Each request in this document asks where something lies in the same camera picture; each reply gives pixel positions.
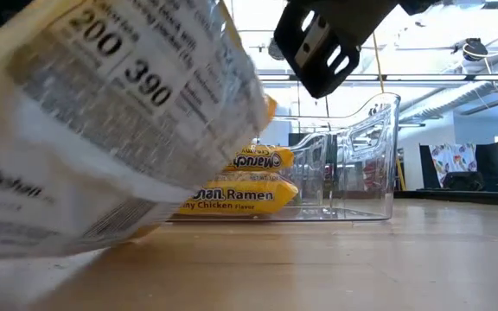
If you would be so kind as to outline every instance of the ramen noodle package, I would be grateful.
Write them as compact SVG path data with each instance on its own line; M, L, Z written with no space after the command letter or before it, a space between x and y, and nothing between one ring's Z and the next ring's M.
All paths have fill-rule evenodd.
M224 172L180 208L180 214L276 213L297 187L270 172Z
M277 172L293 165L293 152L286 147L249 145L235 155L226 171Z
M35 0L0 28L0 257L166 220L268 109L222 2Z

